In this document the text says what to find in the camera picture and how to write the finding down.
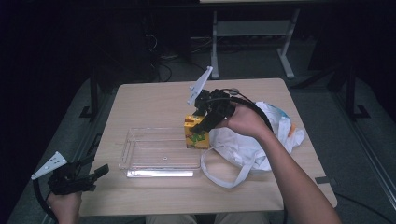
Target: person's left hand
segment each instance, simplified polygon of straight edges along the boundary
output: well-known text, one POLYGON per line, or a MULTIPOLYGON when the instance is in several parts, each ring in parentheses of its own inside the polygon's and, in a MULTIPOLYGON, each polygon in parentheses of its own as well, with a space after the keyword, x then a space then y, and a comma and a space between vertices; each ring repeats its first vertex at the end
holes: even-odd
POLYGON ((51 193, 48 203, 59 224, 77 224, 79 221, 79 207, 81 206, 81 193, 55 195, 51 193))

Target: clear plastic container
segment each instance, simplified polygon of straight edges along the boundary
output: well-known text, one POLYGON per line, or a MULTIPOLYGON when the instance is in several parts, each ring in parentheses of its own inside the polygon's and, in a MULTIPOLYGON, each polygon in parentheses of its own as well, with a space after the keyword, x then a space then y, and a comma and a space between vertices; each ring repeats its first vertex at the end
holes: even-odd
POLYGON ((120 158, 127 177, 195 176, 201 150, 186 147, 183 128, 130 129, 120 158))

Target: gray carpet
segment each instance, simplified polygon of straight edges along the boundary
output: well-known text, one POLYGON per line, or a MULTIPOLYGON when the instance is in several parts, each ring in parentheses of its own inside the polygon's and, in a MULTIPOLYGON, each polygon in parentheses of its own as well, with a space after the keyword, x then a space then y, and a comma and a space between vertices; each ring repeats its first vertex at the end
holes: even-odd
MULTIPOLYGON (((270 43, 260 50, 220 53, 220 79, 281 77, 285 79, 287 85, 299 83, 313 74, 311 71, 306 71, 306 67, 314 46, 315 43, 310 41, 295 41, 290 46, 288 55, 296 75, 293 80, 285 78, 276 56, 276 43, 270 43)), ((207 51, 193 54, 192 61, 195 64, 186 63, 182 59, 164 62, 172 70, 169 81, 196 80, 203 73, 200 67, 210 64, 210 54, 207 51)), ((161 66, 159 70, 163 79, 170 75, 166 67, 161 66)), ((327 81, 328 78, 325 77, 305 90, 290 90, 290 93, 322 166, 332 181, 332 188, 337 193, 373 207, 396 222, 395 208, 384 193, 352 129, 353 125, 359 126, 375 149, 384 168, 389 172, 389 176, 395 180, 396 125, 378 104, 370 88, 359 80, 357 81, 356 101, 358 104, 363 104, 372 117, 351 123, 349 119, 346 119, 337 100, 338 96, 344 97, 344 91, 334 96, 325 88, 327 81)), ((100 92, 100 113, 94 122, 78 117, 82 108, 90 104, 89 92, 87 81, 77 92, 37 167, 41 167, 55 151, 62 152, 69 161, 83 155, 94 137, 103 131, 117 89, 112 94, 100 92)), ((46 181, 45 178, 41 180, 43 192, 48 190, 46 181)), ((363 206, 341 197, 337 198, 336 210, 344 223, 387 223, 382 217, 363 206)), ((44 212, 35 200, 32 184, 29 183, 8 223, 50 223, 50 220, 44 217, 44 212)), ((270 219, 273 224, 282 223, 282 213, 272 213, 270 219)), ((81 223, 138 224, 144 223, 144 219, 142 217, 84 217, 81 223)))

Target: table top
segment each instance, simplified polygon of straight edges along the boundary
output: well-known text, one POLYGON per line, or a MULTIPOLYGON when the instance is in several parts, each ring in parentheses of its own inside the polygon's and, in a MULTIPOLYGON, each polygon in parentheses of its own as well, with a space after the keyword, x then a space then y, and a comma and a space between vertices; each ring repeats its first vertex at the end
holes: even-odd
MULTIPOLYGON (((119 88, 92 170, 108 164, 110 171, 96 181, 94 192, 84 192, 82 216, 149 214, 205 214, 283 210, 282 197, 272 172, 250 175, 234 189, 222 188, 202 172, 194 177, 127 178, 119 168, 120 156, 130 128, 182 127, 184 117, 195 111, 187 105, 193 82, 126 84, 119 88)), ((205 89, 237 88, 252 101, 265 101, 283 109, 297 127, 303 122, 280 78, 209 80, 205 89)), ((291 156, 315 179, 325 176, 308 134, 291 156)), ((232 180, 239 170, 216 153, 208 155, 213 175, 232 180)), ((337 205, 330 184, 319 188, 332 206, 337 205)))

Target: white plastic bag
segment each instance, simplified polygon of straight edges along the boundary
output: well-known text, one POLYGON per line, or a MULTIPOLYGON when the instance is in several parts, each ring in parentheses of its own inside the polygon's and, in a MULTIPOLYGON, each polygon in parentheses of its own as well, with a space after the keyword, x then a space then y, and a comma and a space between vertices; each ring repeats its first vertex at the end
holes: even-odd
MULTIPOLYGON (((303 142, 304 131, 293 128, 289 116, 283 110, 265 102, 258 102, 256 105, 268 117, 274 134, 289 153, 303 142)), ((229 128, 213 129, 209 134, 212 149, 216 150, 225 160, 241 167, 241 172, 234 182, 223 181, 207 171, 205 156, 212 149, 207 150, 202 155, 201 168, 204 174, 216 184, 230 189, 242 183, 249 173, 271 171, 264 150, 254 138, 235 133, 229 128)))

